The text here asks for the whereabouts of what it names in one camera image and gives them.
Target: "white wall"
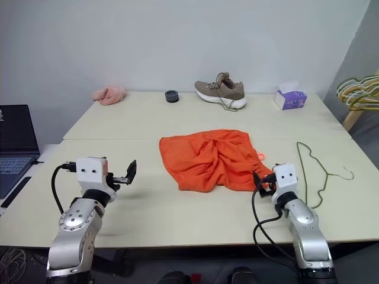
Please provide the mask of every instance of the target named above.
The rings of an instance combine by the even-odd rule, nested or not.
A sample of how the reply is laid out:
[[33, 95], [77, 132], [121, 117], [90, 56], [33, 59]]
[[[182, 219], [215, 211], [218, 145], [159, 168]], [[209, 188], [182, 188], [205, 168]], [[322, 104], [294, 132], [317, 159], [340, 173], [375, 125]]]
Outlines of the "white wall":
[[368, 0], [0, 0], [4, 103], [58, 142], [108, 83], [192, 91], [228, 70], [246, 91], [326, 94]]

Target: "shoelace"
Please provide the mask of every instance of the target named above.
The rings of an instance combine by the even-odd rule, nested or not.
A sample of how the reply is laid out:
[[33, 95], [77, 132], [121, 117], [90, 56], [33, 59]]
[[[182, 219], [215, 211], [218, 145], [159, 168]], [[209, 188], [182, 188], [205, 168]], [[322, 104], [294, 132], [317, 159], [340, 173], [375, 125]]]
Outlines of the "shoelace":
[[234, 108], [232, 107], [232, 104], [234, 103], [234, 101], [236, 100], [236, 93], [234, 93], [234, 98], [233, 100], [229, 103], [229, 104], [226, 104], [223, 99], [221, 98], [221, 95], [220, 95], [220, 92], [219, 92], [219, 88], [221, 87], [221, 83], [222, 83], [222, 80], [219, 80], [219, 76], [220, 75], [224, 75], [224, 72], [220, 72], [217, 77], [216, 77], [216, 82], [212, 82], [212, 83], [209, 83], [208, 86], [210, 86], [210, 89], [214, 89], [218, 96], [219, 96], [219, 99], [220, 99], [220, 102], [219, 102], [219, 105], [222, 105], [222, 107], [226, 110], [226, 111], [238, 111], [237, 108]]

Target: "white shoe sole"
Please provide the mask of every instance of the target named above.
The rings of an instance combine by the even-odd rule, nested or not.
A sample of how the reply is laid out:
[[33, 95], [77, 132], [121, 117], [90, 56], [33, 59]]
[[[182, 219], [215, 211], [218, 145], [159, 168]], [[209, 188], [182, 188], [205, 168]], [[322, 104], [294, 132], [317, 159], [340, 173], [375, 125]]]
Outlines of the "white shoe sole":
[[[196, 93], [199, 95], [200, 98], [202, 98], [203, 100], [205, 100], [207, 102], [214, 102], [217, 104], [221, 104], [219, 97], [206, 96], [205, 94], [199, 92], [198, 90], [196, 90]], [[227, 106], [229, 106], [230, 103], [232, 103], [232, 105], [230, 105], [230, 106], [232, 108], [236, 108], [236, 109], [243, 108], [246, 105], [246, 98], [242, 98], [242, 99], [239, 99], [237, 101], [233, 101], [232, 99], [225, 99], [225, 98], [221, 98], [221, 99], [223, 100], [224, 104], [226, 104]]]

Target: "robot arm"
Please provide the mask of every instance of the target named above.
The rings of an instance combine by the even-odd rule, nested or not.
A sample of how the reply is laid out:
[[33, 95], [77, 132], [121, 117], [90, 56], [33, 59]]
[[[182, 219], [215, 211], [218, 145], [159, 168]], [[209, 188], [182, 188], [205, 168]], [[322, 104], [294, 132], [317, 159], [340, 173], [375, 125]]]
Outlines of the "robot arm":
[[76, 172], [82, 187], [81, 198], [75, 198], [59, 220], [59, 231], [49, 251], [46, 276], [48, 283], [88, 283], [92, 267], [95, 237], [109, 202], [115, 200], [119, 184], [131, 184], [136, 175], [133, 161], [126, 177], [108, 173], [106, 158], [81, 158], [66, 164]]
[[296, 196], [294, 165], [280, 164], [273, 168], [273, 172], [263, 180], [269, 182], [271, 190], [258, 190], [261, 196], [272, 195], [275, 209], [284, 211], [290, 220], [301, 283], [337, 283], [329, 247], [319, 227], [319, 217]]

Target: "beige sneaker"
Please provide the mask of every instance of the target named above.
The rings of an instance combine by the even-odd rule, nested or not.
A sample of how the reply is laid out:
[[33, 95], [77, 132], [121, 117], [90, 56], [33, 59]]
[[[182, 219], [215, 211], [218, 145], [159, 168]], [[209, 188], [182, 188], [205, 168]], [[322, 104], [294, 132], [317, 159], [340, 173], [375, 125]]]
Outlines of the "beige sneaker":
[[216, 82], [213, 83], [197, 81], [195, 89], [203, 100], [221, 104], [224, 109], [230, 111], [235, 111], [246, 105], [243, 83], [234, 83], [227, 72], [219, 73]]

